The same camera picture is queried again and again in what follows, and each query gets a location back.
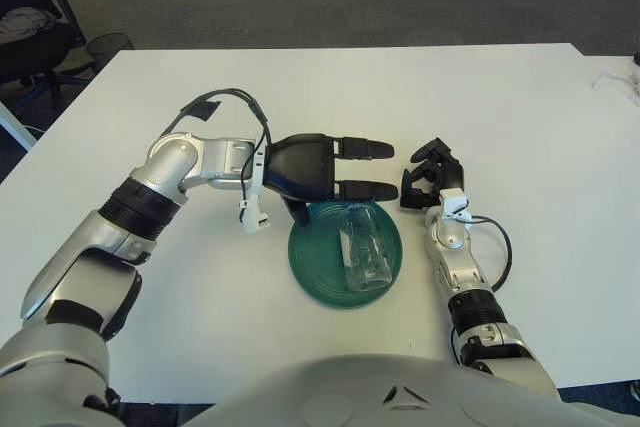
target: wastebasket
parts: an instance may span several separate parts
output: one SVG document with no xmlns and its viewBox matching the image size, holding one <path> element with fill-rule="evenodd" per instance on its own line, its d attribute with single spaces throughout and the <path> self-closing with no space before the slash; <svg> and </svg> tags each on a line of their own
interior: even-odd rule
<svg viewBox="0 0 640 427">
<path fill-rule="evenodd" d="M 100 72 L 121 50 L 135 50 L 129 36 L 122 32 L 104 34 L 87 43 L 87 53 L 96 61 L 96 72 Z"/>
</svg>

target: gray cloth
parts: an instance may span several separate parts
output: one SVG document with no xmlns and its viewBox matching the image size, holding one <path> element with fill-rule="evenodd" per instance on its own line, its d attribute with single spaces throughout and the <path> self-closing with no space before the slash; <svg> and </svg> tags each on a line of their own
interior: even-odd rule
<svg viewBox="0 0 640 427">
<path fill-rule="evenodd" d="M 0 19 L 0 45 L 27 39 L 56 24 L 56 17 L 46 10 L 19 7 Z"/>
</svg>

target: floor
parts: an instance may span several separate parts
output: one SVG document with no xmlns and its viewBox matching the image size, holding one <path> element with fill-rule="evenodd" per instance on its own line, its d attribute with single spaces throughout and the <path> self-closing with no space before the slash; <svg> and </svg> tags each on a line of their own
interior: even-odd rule
<svg viewBox="0 0 640 427">
<path fill-rule="evenodd" d="M 638 0 L 70 0 L 91 39 L 129 34 L 137 48 L 302 48 L 571 42 L 585 54 L 639 48 Z M 72 52 L 63 67 L 86 59 Z M 9 107 L 26 90 L 0 87 Z M 68 104 L 78 94 L 65 87 Z M 48 96 L 16 112 L 46 130 L 60 111 Z M 0 181 L 23 157 L 0 132 Z M 562 389 L 563 399 L 640 415 L 628 383 Z M 128 425 L 177 425 L 202 406 L 126 404 Z"/>
</svg>

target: green plate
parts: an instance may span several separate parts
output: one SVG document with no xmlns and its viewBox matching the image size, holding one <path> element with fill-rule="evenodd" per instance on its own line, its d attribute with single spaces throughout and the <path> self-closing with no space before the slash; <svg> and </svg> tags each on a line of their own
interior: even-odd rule
<svg viewBox="0 0 640 427">
<path fill-rule="evenodd" d="M 323 304 L 338 309 L 362 307 L 382 297 L 395 282 L 402 264 L 402 242 L 393 220 L 378 204 L 373 207 L 382 237 L 391 283 L 377 290 L 353 292 L 347 287 L 340 246 L 340 212 L 349 203 L 325 202 L 309 205 L 311 222 L 306 227 L 294 224 L 289 235 L 289 264 L 304 291 Z"/>
</svg>

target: office chair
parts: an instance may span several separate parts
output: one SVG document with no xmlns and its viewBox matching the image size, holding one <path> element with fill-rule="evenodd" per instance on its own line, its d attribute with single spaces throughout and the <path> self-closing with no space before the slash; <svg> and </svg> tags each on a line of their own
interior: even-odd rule
<svg viewBox="0 0 640 427">
<path fill-rule="evenodd" d="M 50 90 L 54 108 L 60 108 L 62 84 L 85 86 L 89 80 L 73 77 L 87 70 L 92 63 L 61 73 L 53 71 L 69 51 L 86 43 L 76 16 L 67 0 L 0 0 L 0 17 L 18 7 L 33 7 L 51 12 L 57 19 L 55 26 L 23 40 L 0 44 L 0 84 L 20 80 L 23 85 L 34 85 L 33 90 L 12 105 L 20 109 Z"/>
</svg>

